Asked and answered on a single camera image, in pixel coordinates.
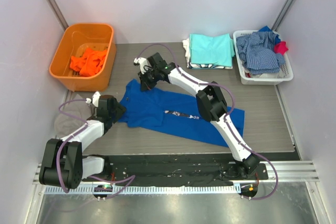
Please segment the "blue t shirt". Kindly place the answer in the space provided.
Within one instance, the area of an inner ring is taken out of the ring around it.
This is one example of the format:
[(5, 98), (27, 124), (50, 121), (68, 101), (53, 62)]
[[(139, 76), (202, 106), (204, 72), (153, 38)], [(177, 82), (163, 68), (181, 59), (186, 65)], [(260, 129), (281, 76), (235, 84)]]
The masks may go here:
[(137, 80), (131, 80), (120, 104), (126, 108), (119, 122), (128, 127), (145, 129), (179, 136), (207, 144), (227, 147), (215, 126), (199, 114), (196, 98), (158, 88), (140, 90)]

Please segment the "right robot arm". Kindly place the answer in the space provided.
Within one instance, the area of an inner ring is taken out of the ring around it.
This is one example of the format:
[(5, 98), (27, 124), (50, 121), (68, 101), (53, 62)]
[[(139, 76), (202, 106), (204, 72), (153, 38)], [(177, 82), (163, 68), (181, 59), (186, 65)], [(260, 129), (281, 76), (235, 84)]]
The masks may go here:
[(165, 81), (193, 95), (202, 119), (217, 129), (231, 150), (239, 177), (250, 179), (255, 175), (259, 159), (235, 128), (229, 116), (233, 110), (228, 109), (219, 84), (201, 81), (175, 63), (166, 63), (159, 53), (135, 58), (133, 64), (140, 67), (138, 76), (142, 91), (153, 89), (158, 81)]

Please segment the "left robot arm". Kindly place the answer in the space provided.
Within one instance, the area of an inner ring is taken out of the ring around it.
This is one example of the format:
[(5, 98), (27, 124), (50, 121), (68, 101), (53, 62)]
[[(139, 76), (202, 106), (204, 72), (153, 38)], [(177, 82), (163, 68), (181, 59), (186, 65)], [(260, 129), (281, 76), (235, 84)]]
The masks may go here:
[[(71, 102), (85, 102), (93, 105), (95, 114), (84, 120), (63, 111), (62, 107)], [(74, 99), (63, 103), (59, 112), (83, 123), (74, 132), (61, 139), (47, 141), (39, 170), (42, 185), (61, 187), (65, 193), (79, 186), (82, 179), (94, 175), (105, 182), (112, 174), (110, 166), (100, 156), (84, 158), (83, 151), (96, 139), (104, 136), (121, 119), (126, 108), (112, 95), (94, 93), (91, 99)]]

